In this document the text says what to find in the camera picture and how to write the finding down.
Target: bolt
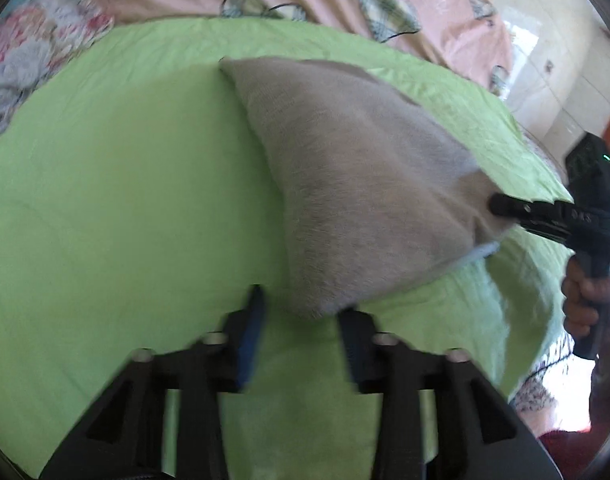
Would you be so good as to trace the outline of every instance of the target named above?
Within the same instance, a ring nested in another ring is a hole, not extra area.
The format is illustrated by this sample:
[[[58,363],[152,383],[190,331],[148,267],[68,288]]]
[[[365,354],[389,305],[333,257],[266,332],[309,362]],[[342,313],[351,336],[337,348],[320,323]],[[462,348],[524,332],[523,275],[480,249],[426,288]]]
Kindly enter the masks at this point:
[[[377,346],[396,346],[398,344],[398,339],[388,332],[379,332],[375,334],[372,341],[374,342],[374,345]]]
[[[138,348],[131,353],[131,360],[137,363],[149,363],[154,358],[154,353],[149,348]]]
[[[469,363],[471,361],[471,355],[467,350],[463,350],[462,348],[454,348],[449,350],[445,357],[448,361],[452,363]]]
[[[224,345],[227,342],[227,334],[224,332],[207,332],[202,338],[202,342],[210,346]]]

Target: bed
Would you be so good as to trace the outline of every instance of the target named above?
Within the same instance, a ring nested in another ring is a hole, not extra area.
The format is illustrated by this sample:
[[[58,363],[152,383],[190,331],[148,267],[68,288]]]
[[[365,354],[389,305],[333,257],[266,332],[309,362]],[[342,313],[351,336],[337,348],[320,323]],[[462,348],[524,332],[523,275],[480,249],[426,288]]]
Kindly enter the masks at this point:
[[[281,196],[217,70],[223,56],[268,55],[364,67],[427,108],[504,192],[568,196],[488,89],[407,52],[283,19],[114,28],[0,136],[0,449],[30,476],[131,350],[186,346],[251,283],[270,311],[254,381],[223,406],[232,476],[367,475],[377,400],[352,393],[333,320],[280,307]],[[416,348],[466,348],[509,397],[560,332],[567,256],[516,229],[493,256],[361,307]]]

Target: green bed sheet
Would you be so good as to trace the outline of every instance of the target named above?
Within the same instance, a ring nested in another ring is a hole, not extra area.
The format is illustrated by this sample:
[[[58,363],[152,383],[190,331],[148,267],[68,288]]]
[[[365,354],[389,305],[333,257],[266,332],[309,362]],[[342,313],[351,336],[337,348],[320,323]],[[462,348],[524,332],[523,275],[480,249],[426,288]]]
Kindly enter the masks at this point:
[[[307,23],[115,29],[0,139],[0,447],[37,476],[134,348],[183,348],[268,291],[256,373],[223,402],[235,479],[367,478],[378,399],[354,394],[333,319],[284,312],[282,202],[223,56],[358,64],[430,110],[511,194],[566,196],[505,106],[453,73]],[[419,349],[466,348],[506,395],[559,333],[566,251],[500,251],[362,307]]]

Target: black handheld device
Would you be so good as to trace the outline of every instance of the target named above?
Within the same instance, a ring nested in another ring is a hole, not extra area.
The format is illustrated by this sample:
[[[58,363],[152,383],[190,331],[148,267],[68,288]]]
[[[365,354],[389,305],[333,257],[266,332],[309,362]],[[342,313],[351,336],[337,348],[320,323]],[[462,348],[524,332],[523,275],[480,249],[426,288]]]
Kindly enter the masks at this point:
[[[528,232],[559,242],[576,252],[585,274],[591,278],[610,275],[610,154],[605,142],[592,134],[578,142],[565,158],[574,203],[527,202],[504,194],[493,195],[490,211],[515,218]],[[590,334],[576,340],[574,355],[596,358],[605,319],[602,306]]]

